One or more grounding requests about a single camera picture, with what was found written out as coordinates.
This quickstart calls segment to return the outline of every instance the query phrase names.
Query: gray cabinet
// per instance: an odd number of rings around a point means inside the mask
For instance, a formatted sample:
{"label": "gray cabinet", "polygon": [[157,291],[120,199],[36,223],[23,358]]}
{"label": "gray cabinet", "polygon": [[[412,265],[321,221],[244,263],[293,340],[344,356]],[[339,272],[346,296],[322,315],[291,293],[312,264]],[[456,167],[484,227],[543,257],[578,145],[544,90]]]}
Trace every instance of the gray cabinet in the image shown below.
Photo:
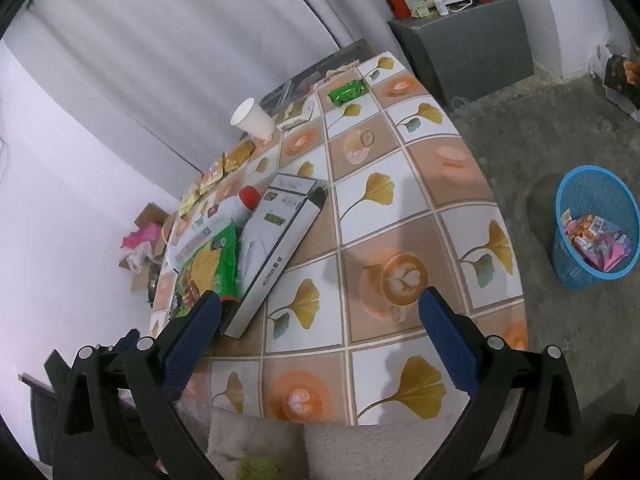
{"label": "gray cabinet", "polygon": [[437,18],[389,25],[420,82],[442,105],[475,101],[533,74],[517,0],[496,0]]}

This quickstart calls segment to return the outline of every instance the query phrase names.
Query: green patch on cushion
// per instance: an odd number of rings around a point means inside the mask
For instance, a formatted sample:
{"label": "green patch on cushion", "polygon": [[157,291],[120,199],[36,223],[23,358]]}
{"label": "green patch on cushion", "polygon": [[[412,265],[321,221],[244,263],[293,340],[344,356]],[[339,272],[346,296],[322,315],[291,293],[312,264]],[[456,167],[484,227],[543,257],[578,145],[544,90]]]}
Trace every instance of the green patch on cushion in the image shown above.
{"label": "green patch on cushion", "polygon": [[236,471],[236,480],[278,480],[280,468],[271,458],[243,458]]}

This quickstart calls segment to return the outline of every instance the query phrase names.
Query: silver screw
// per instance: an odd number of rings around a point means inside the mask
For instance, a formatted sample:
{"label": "silver screw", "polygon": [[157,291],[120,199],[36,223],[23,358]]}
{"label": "silver screw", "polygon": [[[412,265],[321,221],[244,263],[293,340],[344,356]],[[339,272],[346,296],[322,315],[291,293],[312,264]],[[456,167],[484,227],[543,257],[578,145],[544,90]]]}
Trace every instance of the silver screw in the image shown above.
{"label": "silver screw", "polygon": [[87,359],[92,353],[94,353],[94,348],[91,346],[83,346],[78,351],[78,357],[81,359]]}
{"label": "silver screw", "polygon": [[504,341],[496,335],[489,336],[486,342],[494,350],[502,350],[504,348]]}
{"label": "silver screw", "polygon": [[560,356],[562,355],[562,352],[560,351],[560,349],[557,346],[550,346],[549,348],[546,349],[546,352],[553,358],[553,359],[559,359]]}
{"label": "silver screw", "polygon": [[138,350],[149,350],[154,345],[154,339],[152,337],[141,337],[136,343]]}

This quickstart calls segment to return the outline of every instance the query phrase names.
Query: yellow wrapper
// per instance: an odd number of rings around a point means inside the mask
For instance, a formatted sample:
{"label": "yellow wrapper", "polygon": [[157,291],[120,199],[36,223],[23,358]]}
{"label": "yellow wrapper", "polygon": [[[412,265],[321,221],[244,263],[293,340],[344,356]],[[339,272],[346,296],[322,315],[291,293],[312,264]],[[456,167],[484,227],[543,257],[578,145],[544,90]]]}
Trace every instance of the yellow wrapper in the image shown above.
{"label": "yellow wrapper", "polygon": [[241,140],[240,143],[225,158],[225,172],[231,173],[237,170],[249,156],[254,152],[255,146],[249,139]]}
{"label": "yellow wrapper", "polygon": [[200,198],[199,184],[192,184],[187,193],[184,194],[180,201],[180,216],[185,216]]}
{"label": "yellow wrapper", "polygon": [[211,166],[207,171],[202,175],[202,180],[200,181],[200,195],[204,195],[211,187],[222,180],[222,177],[225,174],[225,155],[220,155],[220,158],[216,161],[216,163]]}

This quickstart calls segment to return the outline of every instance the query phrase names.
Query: pink plastic bag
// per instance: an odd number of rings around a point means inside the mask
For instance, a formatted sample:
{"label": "pink plastic bag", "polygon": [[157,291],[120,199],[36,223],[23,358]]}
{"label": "pink plastic bag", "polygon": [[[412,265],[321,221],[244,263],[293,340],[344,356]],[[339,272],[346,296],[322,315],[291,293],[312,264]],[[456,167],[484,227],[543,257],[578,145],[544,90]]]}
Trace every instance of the pink plastic bag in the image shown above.
{"label": "pink plastic bag", "polygon": [[129,236],[125,236],[122,239],[121,247],[135,249],[142,242],[151,242],[151,245],[154,245],[156,240],[160,237],[161,232],[162,224],[151,222],[150,224],[145,225],[142,229],[138,229],[137,231],[132,232]]}

